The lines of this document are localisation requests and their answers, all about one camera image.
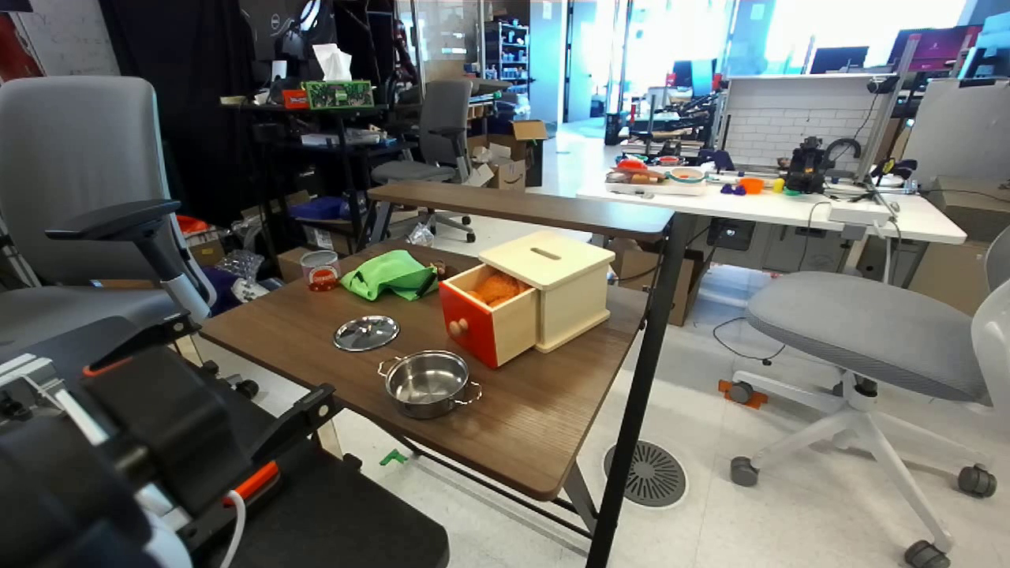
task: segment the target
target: wooden box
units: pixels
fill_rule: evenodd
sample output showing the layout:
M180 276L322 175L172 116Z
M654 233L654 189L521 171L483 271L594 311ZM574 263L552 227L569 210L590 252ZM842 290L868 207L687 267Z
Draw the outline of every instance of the wooden box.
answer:
M506 368L536 344L536 297L518 283L514 297L489 308L475 288L493 276L489 267L461 271L439 283L439 301L446 333L480 364Z
M554 350L610 316L610 251L540 230L486 251L480 258L536 288L536 350Z

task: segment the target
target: black metal table leg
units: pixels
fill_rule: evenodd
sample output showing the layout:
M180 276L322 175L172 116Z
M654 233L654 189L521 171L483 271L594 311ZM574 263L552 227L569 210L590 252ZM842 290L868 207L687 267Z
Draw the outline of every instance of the black metal table leg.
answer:
M601 490L599 520L597 520L594 545L590 545L590 560L586 560L590 568L606 566L610 549L612 549L612 536L619 531L631 458L635 458L637 434L645 424L645 410L650 405L650 390L654 390L654 377L656 377L656 364L659 364L659 350L661 350L672 290L676 290L676 282L681 271L681 255L685 255L691 238L696 233L693 230L696 226L699 220L687 218L687 214L672 214L672 220L665 226L661 258L656 270L659 282L654 282L654 288L650 288L650 303L648 303L648 316L645 316L648 329L645 329L640 350L637 350L637 368L635 368L635 380L631 380L631 391L627 391L627 405L625 405L619 445L612 449L612 466L610 466L610 480Z

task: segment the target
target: chair backrest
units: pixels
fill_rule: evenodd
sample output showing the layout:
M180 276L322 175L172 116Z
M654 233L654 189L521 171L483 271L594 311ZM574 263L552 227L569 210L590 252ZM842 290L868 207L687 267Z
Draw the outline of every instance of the chair backrest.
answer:
M155 88L130 77L0 87L0 218L43 278L155 278L133 242L66 242L43 230L91 210L166 198Z
M456 165L467 152L469 81L426 81L419 98L419 154L429 165Z
M1010 414L1010 227L992 239L985 276L992 293L972 316L972 348L992 405Z

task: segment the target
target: monitor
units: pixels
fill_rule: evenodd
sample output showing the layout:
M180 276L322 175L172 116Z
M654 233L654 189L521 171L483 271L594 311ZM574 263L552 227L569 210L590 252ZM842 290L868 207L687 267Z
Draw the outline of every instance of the monitor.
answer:
M945 77L979 34L979 25L956 28L902 28L894 37L887 70Z
M854 48L817 48L810 59L810 72L836 72L836 70L861 70L863 55L871 48L854 46Z

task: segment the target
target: gray office chair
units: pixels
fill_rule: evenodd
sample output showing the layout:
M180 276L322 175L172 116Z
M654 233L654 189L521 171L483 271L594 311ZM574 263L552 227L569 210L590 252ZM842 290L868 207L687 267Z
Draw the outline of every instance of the gray office chair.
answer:
M759 390L828 418L771 445L756 458L735 458L730 464L732 483L756 486L756 471L814 441L852 434L935 536L935 544L919 539L908 545L905 562L914 568L945 566L952 539L880 434L880 424L924 437L950 456L972 456L938 434L876 414L873 397L876 382L882 382L943 400L1010 405L1010 227L988 251L988 278L995 290L976 316L852 276L794 271L762 288L749 303L749 326L834 364L842 382L836 391L809 391L756 372L735 372L732 391L737 400L752 397L752 390ZM969 496L992 496L996 480L976 464L959 471L956 486Z
M197 326L212 283L185 255L162 161L155 88L126 77L48 77L0 87L0 218L41 288L0 293L0 361L91 322L102 361L122 333ZM162 282L105 290L93 282Z
M419 182L461 182L467 176L467 106L469 81L426 81L419 98L416 152L419 161L386 161L372 171L376 182L419 180ZM475 239L469 218L451 220L439 212L422 212L419 226L432 233L439 226L464 230L467 242Z

